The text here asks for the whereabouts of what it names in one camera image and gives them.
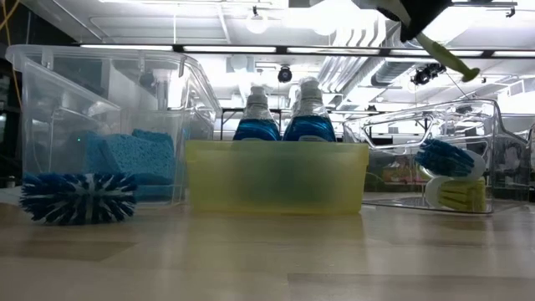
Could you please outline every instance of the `dish brush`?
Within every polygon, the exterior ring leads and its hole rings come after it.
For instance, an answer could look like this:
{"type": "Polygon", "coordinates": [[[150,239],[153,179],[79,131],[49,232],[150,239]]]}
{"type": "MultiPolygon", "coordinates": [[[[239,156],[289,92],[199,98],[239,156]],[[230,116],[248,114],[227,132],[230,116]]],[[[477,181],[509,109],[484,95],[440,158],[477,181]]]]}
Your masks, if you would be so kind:
{"type": "Polygon", "coordinates": [[[448,207],[463,212],[485,212],[486,169],[483,157],[449,143],[425,140],[415,161],[431,180],[425,185],[425,200],[434,208],[448,207]]]}
{"type": "Polygon", "coordinates": [[[25,175],[20,207],[59,225],[123,221],[134,215],[134,176],[118,174],[25,175]]]}
{"type": "MultiPolygon", "coordinates": [[[[401,21],[407,28],[410,27],[411,18],[407,13],[405,6],[400,0],[359,0],[361,3],[367,3],[373,5],[378,10],[387,10],[390,13],[394,14],[397,18],[394,18],[394,21],[401,21]]],[[[445,65],[447,68],[455,70],[461,73],[462,81],[469,82],[473,80],[477,75],[479,75],[479,68],[470,69],[468,68],[460,59],[453,55],[448,49],[444,48],[442,45],[433,41],[432,39],[425,36],[423,33],[418,33],[416,39],[420,45],[429,53],[433,58],[435,58],[439,63],[445,65]]]]}

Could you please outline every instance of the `cable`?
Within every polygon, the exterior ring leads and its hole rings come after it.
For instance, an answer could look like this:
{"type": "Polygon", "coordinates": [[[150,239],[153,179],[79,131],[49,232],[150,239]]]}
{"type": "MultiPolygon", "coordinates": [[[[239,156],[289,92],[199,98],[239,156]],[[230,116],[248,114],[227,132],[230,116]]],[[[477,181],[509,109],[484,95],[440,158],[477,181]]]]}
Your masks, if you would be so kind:
{"type": "MultiPolygon", "coordinates": [[[[11,46],[11,36],[9,35],[9,24],[8,24],[8,21],[10,19],[10,17],[13,15],[13,13],[15,12],[15,9],[17,9],[17,6],[19,4],[19,0],[17,0],[15,2],[15,4],[13,5],[13,8],[11,8],[11,11],[7,11],[6,9],[6,1],[4,0],[3,1],[3,22],[2,24],[0,24],[0,30],[2,30],[2,28],[5,26],[6,27],[6,35],[8,36],[8,46],[11,46]]],[[[18,100],[18,105],[20,106],[20,110],[21,112],[23,111],[23,101],[21,99],[21,96],[20,96],[20,90],[18,89],[18,80],[17,80],[17,74],[15,73],[15,68],[13,67],[12,68],[12,71],[13,71],[13,80],[15,81],[15,90],[17,91],[17,100],[18,100]]]]}
{"type": "Polygon", "coordinates": [[[461,93],[462,93],[463,95],[465,95],[466,99],[468,99],[468,95],[466,95],[465,91],[463,91],[463,90],[461,89],[461,87],[459,87],[459,85],[455,82],[455,80],[453,80],[453,78],[450,76],[450,74],[448,74],[448,73],[446,72],[446,75],[451,79],[451,81],[452,81],[453,84],[459,89],[459,91],[461,91],[461,93]]]}
{"type": "Polygon", "coordinates": [[[15,9],[17,9],[17,6],[18,6],[19,2],[20,2],[20,0],[17,0],[17,1],[15,2],[15,4],[13,4],[13,7],[12,7],[11,10],[9,11],[9,13],[4,15],[4,19],[3,19],[3,21],[0,23],[0,30],[2,30],[2,28],[3,28],[4,26],[6,26],[6,24],[7,24],[8,21],[9,21],[9,19],[10,19],[11,16],[13,15],[13,13],[15,13],[15,9]]]}

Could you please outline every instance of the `blue dish soap bottle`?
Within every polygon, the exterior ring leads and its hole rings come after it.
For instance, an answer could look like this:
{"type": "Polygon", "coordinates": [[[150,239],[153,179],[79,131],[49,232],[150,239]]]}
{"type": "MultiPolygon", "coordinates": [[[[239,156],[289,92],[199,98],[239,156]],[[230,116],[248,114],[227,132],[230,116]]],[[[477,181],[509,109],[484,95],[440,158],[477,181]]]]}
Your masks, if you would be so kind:
{"type": "Polygon", "coordinates": [[[269,112],[268,97],[263,87],[251,87],[234,140],[281,140],[277,124],[269,112]]]}
{"type": "Polygon", "coordinates": [[[301,79],[300,99],[284,133],[285,141],[336,142],[333,124],[325,109],[319,82],[314,77],[301,79]]]}

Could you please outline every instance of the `yellow plastic tub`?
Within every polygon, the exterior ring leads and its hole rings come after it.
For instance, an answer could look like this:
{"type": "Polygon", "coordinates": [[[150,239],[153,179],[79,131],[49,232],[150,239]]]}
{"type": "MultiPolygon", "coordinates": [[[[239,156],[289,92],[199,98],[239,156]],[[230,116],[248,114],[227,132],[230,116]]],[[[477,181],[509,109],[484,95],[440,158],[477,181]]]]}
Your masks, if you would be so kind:
{"type": "Polygon", "coordinates": [[[368,145],[189,140],[186,162],[196,212],[355,214],[368,145]]]}

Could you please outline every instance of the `wooden table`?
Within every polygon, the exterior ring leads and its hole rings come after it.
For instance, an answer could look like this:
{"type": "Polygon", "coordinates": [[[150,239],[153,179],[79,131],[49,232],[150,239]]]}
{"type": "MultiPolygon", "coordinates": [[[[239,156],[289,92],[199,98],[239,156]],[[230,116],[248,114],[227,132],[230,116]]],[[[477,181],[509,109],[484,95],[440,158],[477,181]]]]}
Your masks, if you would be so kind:
{"type": "Polygon", "coordinates": [[[0,203],[0,300],[534,300],[535,207],[47,227],[0,203]]]}

